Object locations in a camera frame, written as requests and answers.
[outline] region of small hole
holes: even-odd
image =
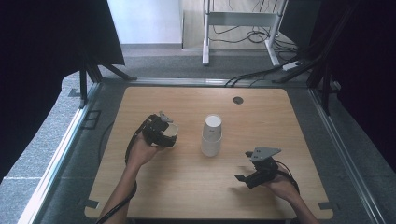
[[[233,98],[233,102],[236,103],[237,105],[241,105],[242,103],[244,103],[244,99],[242,99],[242,97],[235,96]]]

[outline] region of gray floor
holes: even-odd
[[[270,65],[269,58],[258,51],[214,51],[211,52],[213,63],[208,67],[202,67],[199,52],[182,50],[173,45],[128,45],[123,46],[123,51],[126,66],[119,68],[141,79],[152,78],[151,81],[163,80],[160,78],[164,77],[226,79],[267,69]],[[101,68],[101,71],[105,78],[98,94],[91,98],[90,108],[91,111],[101,111],[98,123],[93,129],[89,129],[92,126],[90,121],[82,123],[82,127],[88,129],[78,131],[77,139],[73,142],[35,223],[94,223],[94,220],[85,217],[84,204],[89,197],[123,92],[129,86],[140,85],[139,82],[125,82],[105,68]],[[279,72],[266,76],[265,79],[277,79],[284,75],[284,72]],[[289,94],[334,211],[334,217],[323,220],[322,223],[383,223],[381,220],[375,222],[368,215],[364,195],[361,195],[359,186],[355,185],[353,176],[343,163],[343,156],[340,156],[331,139],[309,89],[302,85],[308,75],[303,74],[282,88]],[[65,79],[56,106],[0,186],[1,223],[18,222],[78,109],[78,97],[70,94],[73,90],[79,92],[78,74]],[[331,96],[330,111],[330,119],[360,172],[363,183],[378,205],[380,214],[386,222],[391,223],[396,220],[395,174],[356,121],[338,102],[335,94]],[[148,222],[154,223],[155,220],[137,220],[137,223]]]

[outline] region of black cable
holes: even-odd
[[[252,83],[250,83],[250,85],[248,85],[248,88],[252,87],[254,83],[256,83],[256,82],[258,82],[260,80],[264,80],[264,79],[265,79],[265,76],[263,76],[262,78],[258,78],[256,80],[254,80]]]
[[[252,78],[252,77],[258,77],[258,76],[261,76],[261,75],[266,75],[266,74],[275,72],[275,71],[279,70],[280,68],[282,68],[283,65],[297,61],[298,58],[299,58],[298,56],[294,56],[293,58],[291,58],[290,60],[288,60],[288,61],[286,61],[285,63],[281,64],[280,66],[271,68],[271,69],[269,69],[269,70],[260,71],[260,72],[256,72],[256,73],[245,74],[245,75],[241,75],[241,76],[238,76],[238,77],[233,77],[233,78],[229,79],[229,80],[225,83],[224,87],[227,87],[227,85],[228,85],[230,82],[232,82],[233,80],[234,80],[234,82],[233,82],[233,84],[232,84],[231,87],[234,87],[235,84],[236,84],[239,80],[241,80],[241,79],[244,79],[244,78]]]
[[[276,173],[279,175],[285,176],[290,181],[290,183],[297,189],[297,192],[300,194],[300,189],[298,187],[297,181],[294,179],[293,175],[291,174],[289,167],[287,165],[285,165],[283,162],[280,162],[280,161],[275,161],[275,162],[281,164],[288,170],[288,173],[285,173],[280,170],[276,170]]]
[[[268,9],[268,7],[270,6],[270,1],[268,0],[267,7],[265,8],[265,10],[262,10],[262,7],[264,6],[264,2],[265,2],[265,0],[262,0],[262,5],[260,6],[260,12],[265,12]]]
[[[279,43],[278,40],[275,40],[274,43],[275,43],[275,47],[277,47],[278,49],[284,49],[284,50],[288,50],[288,51],[292,51],[292,52],[296,52],[297,51],[297,48],[291,48],[291,47],[282,46]]]
[[[283,60],[283,61],[288,61],[288,60],[290,60],[290,59],[284,58],[284,57],[281,55],[281,53],[290,53],[289,50],[280,50],[280,51],[277,51],[277,57],[280,58],[280,59]]]
[[[104,216],[102,216],[96,224],[105,223],[109,218],[111,218],[116,212],[118,212],[125,204],[127,204],[131,199],[134,197],[137,191],[137,182],[134,182],[134,188],[132,189],[131,193],[122,200],[119,204],[114,206],[110,211],[108,211]]]
[[[231,11],[233,11],[233,8],[231,7],[231,0],[228,0],[228,6],[230,7]]]
[[[254,8],[253,8],[253,10],[251,10],[251,12],[254,12],[254,9],[259,5],[259,3],[260,3],[261,1],[263,1],[263,0],[257,1],[256,6],[254,6]]]
[[[274,9],[273,9],[273,13],[275,12],[276,3],[277,3],[277,0],[275,0],[275,3],[274,3]]]
[[[260,11],[262,11],[262,7],[263,7],[264,2],[265,1],[262,0],[262,1],[258,1],[258,3],[256,4],[256,6],[257,6],[259,3],[262,3],[262,5],[260,7]],[[215,6],[214,5],[215,5],[215,1],[213,1],[213,5],[212,5],[212,10],[213,11],[215,10]],[[229,1],[229,7],[233,11],[233,8],[231,7],[231,2],[230,1]],[[204,22],[204,28],[205,28],[205,0],[204,0],[204,3],[203,3],[203,12],[204,12],[204,14],[203,14],[203,22]],[[225,34],[227,32],[230,32],[230,31],[232,31],[232,30],[234,30],[236,28],[239,28],[240,26],[235,26],[235,27],[232,27],[232,28],[230,28],[228,30],[221,31],[221,32],[216,31],[216,28],[215,28],[214,25],[212,25],[212,27],[213,27],[213,31],[215,32],[215,34],[222,35],[222,34]],[[251,43],[260,44],[265,39],[267,39],[269,37],[269,32],[267,30],[265,30],[265,28],[262,27],[262,29],[264,30],[265,33],[261,32],[261,31],[254,31],[254,28],[255,27],[253,26],[252,27],[252,31],[248,32],[247,36],[245,38],[243,38],[243,39],[240,39],[240,40],[232,41],[232,40],[224,40],[224,39],[214,39],[214,38],[210,38],[210,37],[208,39],[211,40],[211,41],[225,42],[225,43],[231,43],[231,44],[236,44],[236,43],[240,43],[240,42],[245,41],[245,40],[249,40]],[[258,36],[260,38],[260,40],[257,41],[257,40],[251,39],[251,37],[253,37],[253,36]]]
[[[289,43],[289,42],[282,41],[282,40],[277,40],[277,42],[280,42],[280,43],[282,43],[282,44],[289,44],[289,45],[296,46],[296,44],[294,44],[294,43]]]

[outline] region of wooden table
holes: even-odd
[[[238,105],[234,97],[243,98]],[[328,198],[312,161],[289,97],[284,90],[237,88],[131,87],[123,96],[106,151],[95,178],[87,217],[98,217],[125,167],[125,149],[132,134],[150,114],[175,121],[175,147],[159,152],[140,170],[138,190],[128,217],[289,219],[290,205],[265,187],[249,189],[233,175],[250,175],[245,156],[255,147],[277,147],[274,159],[287,164],[301,195],[317,218],[332,217],[321,210]],[[221,151],[206,157],[200,149],[205,117],[222,118]]]

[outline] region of white paper cup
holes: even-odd
[[[207,157],[214,157],[219,154],[221,149],[221,137],[215,141],[208,141],[202,136],[201,151]]]
[[[221,138],[221,118],[219,115],[208,115],[205,119],[202,136],[209,142],[216,142]]]
[[[168,128],[165,131],[163,131],[163,135],[172,137],[172,136],[177,135],[177,132],[178,132],[177,125],[174,123],[170,123]]]
[[[221,149],[221,118],[219,115],[208,115],[202,131],[201,150],[208,157],[219,154]]]

